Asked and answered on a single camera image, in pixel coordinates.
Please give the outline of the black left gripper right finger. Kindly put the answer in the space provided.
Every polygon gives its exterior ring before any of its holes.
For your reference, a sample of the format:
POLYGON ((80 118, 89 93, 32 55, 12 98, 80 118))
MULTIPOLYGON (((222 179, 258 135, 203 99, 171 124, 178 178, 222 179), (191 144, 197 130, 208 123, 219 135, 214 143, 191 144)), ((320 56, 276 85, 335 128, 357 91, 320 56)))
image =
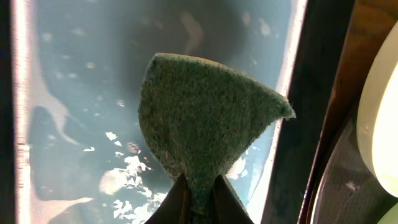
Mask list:
POLYGON ((253 224, 222 175, 213 185, 213 219, 215 224, 253 224))

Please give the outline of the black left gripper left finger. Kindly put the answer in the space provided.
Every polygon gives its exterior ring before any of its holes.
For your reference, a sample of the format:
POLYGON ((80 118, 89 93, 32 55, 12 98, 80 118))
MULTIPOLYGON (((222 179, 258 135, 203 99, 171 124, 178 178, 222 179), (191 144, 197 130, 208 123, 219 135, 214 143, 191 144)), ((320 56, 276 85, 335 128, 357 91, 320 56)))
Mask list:
POLYGON ((170 192, 145 224, 188 224, 190 220, 190 189, 180 174, 170 192))

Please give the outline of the green scouring sponge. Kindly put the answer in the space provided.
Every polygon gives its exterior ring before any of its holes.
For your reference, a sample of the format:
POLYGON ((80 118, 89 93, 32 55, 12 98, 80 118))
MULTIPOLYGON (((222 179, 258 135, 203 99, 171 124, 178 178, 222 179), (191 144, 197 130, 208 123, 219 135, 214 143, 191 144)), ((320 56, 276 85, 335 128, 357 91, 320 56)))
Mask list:
POLYGON ((226 181, 266 128, 294 118, 295 111, 284 96, 240 71, 203 58, 157 53, 142 82, 138 117, 148 148, 173 182, 180 174, 186 177, 189 223, 214 223, 215 179, 222 175, 226 181))

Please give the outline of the mint plate with blue streak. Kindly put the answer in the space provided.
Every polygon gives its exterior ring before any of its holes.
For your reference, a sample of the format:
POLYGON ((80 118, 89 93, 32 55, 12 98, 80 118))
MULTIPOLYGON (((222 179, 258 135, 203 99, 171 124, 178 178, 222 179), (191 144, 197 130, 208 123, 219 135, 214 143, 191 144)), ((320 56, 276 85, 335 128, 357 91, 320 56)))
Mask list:
POLYGON ((395 204, 377 224, 398 224, 398 203, 395 204))

